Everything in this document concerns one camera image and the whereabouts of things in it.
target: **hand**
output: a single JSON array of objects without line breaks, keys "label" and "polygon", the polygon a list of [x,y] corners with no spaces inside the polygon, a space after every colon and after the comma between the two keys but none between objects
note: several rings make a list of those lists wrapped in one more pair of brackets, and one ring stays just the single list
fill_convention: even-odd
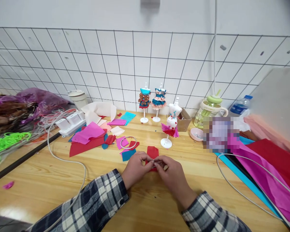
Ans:
[{"label": "hand", "polygon": [[[147,160],[148,164],[142,164],[142,160]],[[154,166],[154,160],[144,151],[137,151],[131,158],[123,171],[121,177],[128,190],[132,185],[141,180]]]},{"label": "hand", "polygon": [[158,156],[154,161],[161,179],[171,194],[184,209],[189,208],[197,198],[197,194],[189,187],[181,164],[168,156]]}]

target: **green cord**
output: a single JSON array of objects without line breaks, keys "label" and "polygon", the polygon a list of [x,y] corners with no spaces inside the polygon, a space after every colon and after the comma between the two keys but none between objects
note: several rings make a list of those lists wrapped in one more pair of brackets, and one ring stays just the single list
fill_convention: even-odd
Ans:
[{"label": "green cord", "polygon": [[0,152],[17,144],[21,140],[29,140],[31,133],[5,133],[3,138],[0,138]]}]

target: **person's right hand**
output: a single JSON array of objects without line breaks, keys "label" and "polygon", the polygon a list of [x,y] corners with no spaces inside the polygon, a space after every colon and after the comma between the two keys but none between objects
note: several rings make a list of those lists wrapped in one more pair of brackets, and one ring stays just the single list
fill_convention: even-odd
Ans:
[{"label": "person's right hand", "polygon": [[181,164],[168,156],[158,156],[154,161],[164,184],[183,208],[187,209],[197,198],[197,194],[189,187]]}]

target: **mini mannequin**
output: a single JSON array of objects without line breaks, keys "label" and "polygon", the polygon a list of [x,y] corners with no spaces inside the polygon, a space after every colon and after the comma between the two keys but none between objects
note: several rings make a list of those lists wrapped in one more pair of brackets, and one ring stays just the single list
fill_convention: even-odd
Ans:
[{"label": "mini mannequin", "polygon": [[167,134],[167,137],[164,139],[161,139],[160,143],[164,148],[170,148],[172,146],[171,140],[169,140],[169,136],[172,137],[178,137],[178,131],[177,131],[177,116],[181,113],[183,110],[178,106],[178,99],[176,98],[176,101],[174,104],[169,105],[170,109],[170,116],[167,119],[167,125],[162,125],[162,131]]},{"label": "mini mannequin", "polygon": [[150,100],[149,100],[149,95],[150,95],[150,89],[147,88],[147,82],[145,83],[145,88],[141,88],[141,93],[140,93],[140,98],[139,98],[139,103],[140,103],[140,108],[144,109],[144,117],[140,119],[141,123],[147,123],[148,118],[145,118],[145,109],[149,107]]},{"label": "mini mannequin", "polygon": [[167,90],[162,88],[162,83],[160,83],[160,88],[155,89],[156,97],[151,102],[151,107],[157,111],[156,116],[152,118],[154,122],[159,122],[160,118],[158,117],[158,111],[166,107],[167,103],[165,102],[165,95]]}]

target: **person's left hand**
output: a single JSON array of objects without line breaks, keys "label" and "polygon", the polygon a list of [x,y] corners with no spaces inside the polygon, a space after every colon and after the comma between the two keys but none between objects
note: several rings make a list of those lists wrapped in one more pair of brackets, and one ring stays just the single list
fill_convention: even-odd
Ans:
[{"label": "person's left hand", "polygon": [[[143,165],[142,160],[147,160],[148,164]],[[128,190],[132,185],[141,180],[154,166],[154,160],[144,151],[137,151],[131,156],[121,177]]]}]

